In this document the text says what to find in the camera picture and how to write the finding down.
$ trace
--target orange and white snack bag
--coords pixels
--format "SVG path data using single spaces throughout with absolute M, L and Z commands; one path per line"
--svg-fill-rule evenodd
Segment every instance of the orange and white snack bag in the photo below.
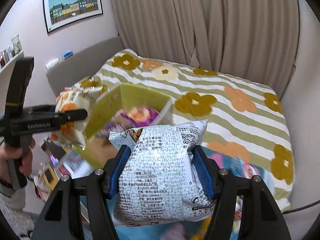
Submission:
M 66 88 L 57 98 L 55 112 L 85 109 L 88 117 L 83 121 L 67 122 L 59 131 L 52 132 L 51 140 L 61 144 L 86 147 L 85 128 L 102 87 Z

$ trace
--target curtain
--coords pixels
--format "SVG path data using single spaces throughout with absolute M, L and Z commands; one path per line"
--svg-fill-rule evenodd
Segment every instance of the curtain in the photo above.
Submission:
M 201 68 L 266 84 L 281 97 L 294 71 L 298 0 L 191 0 L 191 4 L 197 8 L 195 33 L 207 35 L 200 41 L 196 36 L 206 54 L 198 52 Z
M 125 48 L 150 57 L 199 66 L 190 0 L 111 0 Z
M 125 48 L 269 85 L 281 97 L 299 39 L 298 0 L 111 0 Z

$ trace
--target white shelf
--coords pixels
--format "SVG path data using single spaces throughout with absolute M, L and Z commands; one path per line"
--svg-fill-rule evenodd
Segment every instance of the white shelf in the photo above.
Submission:
M 23 55 L 23 50 L 22 50 L 22 51 L 20 51 L 17 55 L 15 55 L 12 59 L 10 59 L 10 60 L 8 61 L 8 63 L 7 63 L 7 64 L 5 64 L 5 65 L 4 65 L 4 67 L 3 67 L 2 69 L 0 69 L 0 74 L 1 74 L 1 72 L 2 72 L 2 71 L 4 71 L 4 70 L 5 70 L 5 68 L 6 68 L 7 66 L 9 66 L 9 65 L 10 65 L 10 63 L 11 63 L 11 62 L 13 62 L 13 61 L 17 60 L 17 58 L 19 58 L 21 55 Z

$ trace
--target headboard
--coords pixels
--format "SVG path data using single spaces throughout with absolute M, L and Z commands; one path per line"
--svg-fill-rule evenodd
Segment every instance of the headboard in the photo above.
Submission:
M 92 76 L 114 54 L 124 49 L 120 37 L 88 47 L 47 71 L 49 84 L 56 96 L 86 76 Z

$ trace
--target painting of colorful houses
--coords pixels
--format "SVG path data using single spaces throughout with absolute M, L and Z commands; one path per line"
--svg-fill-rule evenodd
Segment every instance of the painting of colorful houses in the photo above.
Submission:
M 43 0 L 47 32 L 102 14 L 101 0 Z

